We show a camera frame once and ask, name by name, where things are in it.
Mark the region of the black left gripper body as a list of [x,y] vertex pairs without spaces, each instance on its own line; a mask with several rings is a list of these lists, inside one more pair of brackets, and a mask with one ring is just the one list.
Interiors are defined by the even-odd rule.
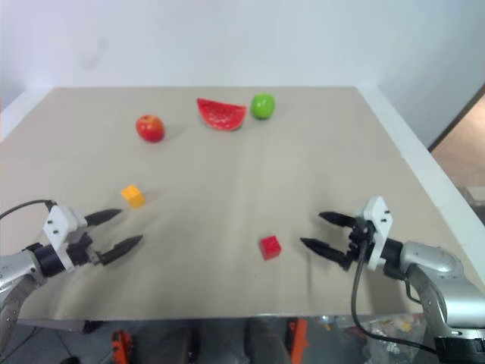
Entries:
[[66,253],[74,267],[101,262],[99,253],[92,248],[92,238],[86,229],[73,232],[67,240]]

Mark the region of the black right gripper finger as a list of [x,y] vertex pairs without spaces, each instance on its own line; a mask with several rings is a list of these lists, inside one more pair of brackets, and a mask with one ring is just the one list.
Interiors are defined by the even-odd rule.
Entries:
[[301,237],[300,241],[312,252],[338,264],[344,271],[349,270],[349,267],[352,264],[352,258],[344,252],[334,249],[328,243],[314,238]]
[[352,228],[355,225],[355,218],[338,212],[320,212],[318,216],[325,221],[342,228]]

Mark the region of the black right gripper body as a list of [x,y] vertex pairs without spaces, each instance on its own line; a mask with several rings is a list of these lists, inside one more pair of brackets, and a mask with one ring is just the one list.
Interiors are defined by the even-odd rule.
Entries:
[[349,234],[348,255],[355,261],[361,253],[364,253],[364,262],[368,262],[374,248],[374,234],[376,228],[374,224],[362,217],[355,218],[355,223]]

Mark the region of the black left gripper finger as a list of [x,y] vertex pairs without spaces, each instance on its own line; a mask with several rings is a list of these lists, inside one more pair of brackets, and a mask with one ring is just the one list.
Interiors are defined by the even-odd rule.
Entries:
[[84,217],[86,220],[86,226],[99,226],[100,224],[110,221],[112,218],[122,213],[122,211],[122,209],[104,209],[98,212],[93,212],[92,214]]
[[103,265],[108,265],[114,262],[120,257],[128,254],[128,252],[131,251],[131,249],[134,248],[142,238],[143,235],[137,235],[115,244],[111,250],[107,251],[106,253],[99,254],[99,262]]

